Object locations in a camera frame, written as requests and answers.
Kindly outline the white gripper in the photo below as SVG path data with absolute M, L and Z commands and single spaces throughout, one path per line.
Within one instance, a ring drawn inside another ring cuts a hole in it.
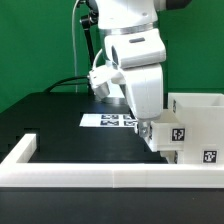
M 138 120 L 157 119 L 163 110 L 163 71 L 160 64 L 122 71 L 126 83 L 126 99 Z M 138 122 L 139 135 L 148 135 L 148 123 Z

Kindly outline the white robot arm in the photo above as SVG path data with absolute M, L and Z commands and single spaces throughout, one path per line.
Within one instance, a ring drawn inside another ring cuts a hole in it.
M 187 7 L 192 0 L 95 0 L 106 64 L 93 66 L 90 83 L 101 99 L 110 82 L 125 87 L 127 103 L 137 119 L 137 132 L 149 135 L 150 124 L 163 111 L 166 48 L 157 13 Z

